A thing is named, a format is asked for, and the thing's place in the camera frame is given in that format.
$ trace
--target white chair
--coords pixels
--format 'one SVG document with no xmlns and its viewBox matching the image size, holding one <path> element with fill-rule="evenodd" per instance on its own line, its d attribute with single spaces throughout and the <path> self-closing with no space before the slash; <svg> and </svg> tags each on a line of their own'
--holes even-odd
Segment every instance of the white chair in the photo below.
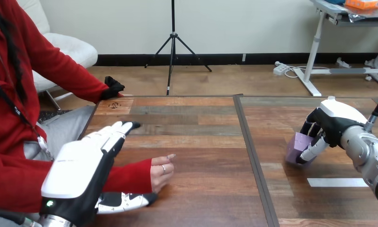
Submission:
<svg viewBox="0 0 378 227">
<path fill-rule="evenodd" d="M 60 48 L 61 52 L 69 55 L 77 64 L 84 68 L 93 66 L 97 62 L 98 52 L 90 44 L 67 35 L 50 33 L 50 25 L 47 16 L 41 6 L 40 0 L 17 0 L 21 8 L 34 21 L 41 34 L 55 47 Z M 56 87 L 53 82 L 45 79 L 37 72 L 33 71 L 34 86 L 37 93 L 45 92 L 51 99 L 52 103 L 59 110 L 60 107 L 55 99 L 51 96 L 49 89 Z"/>
</svg>

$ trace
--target ring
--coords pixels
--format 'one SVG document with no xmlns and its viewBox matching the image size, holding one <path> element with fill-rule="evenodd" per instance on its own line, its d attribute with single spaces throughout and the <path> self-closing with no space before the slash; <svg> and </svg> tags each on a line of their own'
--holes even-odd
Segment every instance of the ring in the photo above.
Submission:
<svg viewBox="0 0 378 227">
<path fill-rule="evenodd" d="M 165 175 L 165 172 L 167 171 L 167 169 L 165 169 L 164 165 L 161 165 L 161 166 L 162 166 L 162 168 L 164 168 L 164 174 L 163 175 Z"/>
</svg>

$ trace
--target black glove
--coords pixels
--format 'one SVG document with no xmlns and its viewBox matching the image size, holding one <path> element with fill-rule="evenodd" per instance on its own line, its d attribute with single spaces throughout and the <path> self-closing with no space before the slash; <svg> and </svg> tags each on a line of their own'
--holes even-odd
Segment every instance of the black glove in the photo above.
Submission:
<svg viewBox="0 0 378 227">
<path fill-rule="evenodd" d="M 118 97 L 118 93 L 125 89 L 121 83 L 116 81 L 112 77 L 105 77 L 104 83 L 109 87 L 107 90 L 104 90 L 101 94 L 101 100 L 107 100 L 110 98 Z"/>
</svg>

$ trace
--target black tripod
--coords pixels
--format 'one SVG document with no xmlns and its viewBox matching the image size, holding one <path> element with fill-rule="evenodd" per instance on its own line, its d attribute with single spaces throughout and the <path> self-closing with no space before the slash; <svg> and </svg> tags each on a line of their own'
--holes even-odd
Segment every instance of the black tripod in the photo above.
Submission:
<svg viewBox="0 0 378 227">
<path fill-rule="evenodd" d="M 204 65 L 210 72 L 212 72 L 212 70 L 208 67 L 208 65 L 204 64 L 201 59 L 199 58 L 199 56 L 197 54 L 195 54 L 177 35 L 177 33 L 175 32 L 175 0 L 172 0 L 172 34 L 169 35 L 169 38 L 167 39 L 167 41 L 164 43 L 164 45 L 161 46 L 161 48 L 157 51 L 157 53 L 155 53 L 155 55 L 150 58 L 149 62 L 146 64 L 146 66 L 144 66 L 145 68 L 147 68 L 147 66 L 149 66 L 149 63 L 151 62 L 152 59 L 154 59 L 158 54 L 159 52 L 165 47 L 165 45 L 169 42 L 169 40 L 172 39 L 172 48 L 171 48 L 171 58 L 169 60 L 169 75 L 168 75 L 168 86 L 167 86 L 167 96 L 169 95 L 169 85 L 171 83 L 171 74 L 172 74 L 172 69 L 173 69 L 173 65 L 174 65 L 174 61 L 175 59 L 177 59 L 177 56 L 176 56 L 176 39 L 178 39 L 193 55 L 194 57 L 196 57 L 197 61 L 201 64 L 201 65 Z"/>
</svg>

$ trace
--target white robotic hand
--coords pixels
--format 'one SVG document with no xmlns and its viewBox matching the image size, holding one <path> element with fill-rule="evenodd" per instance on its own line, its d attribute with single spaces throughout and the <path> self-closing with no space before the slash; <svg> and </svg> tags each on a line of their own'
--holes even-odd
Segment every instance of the white robotic hand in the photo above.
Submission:
<svg viewBox="0 0 378 227">
<path fill-rule="evenodd" d="M 101 193 L 126 136 L 138 127 L 137 122 L 116 122 L 61 148 L 41 188 L 43 227 L 80 227 L 96 214 L 137 209 L 156 200 L 153 193 Z"/>
</svg>

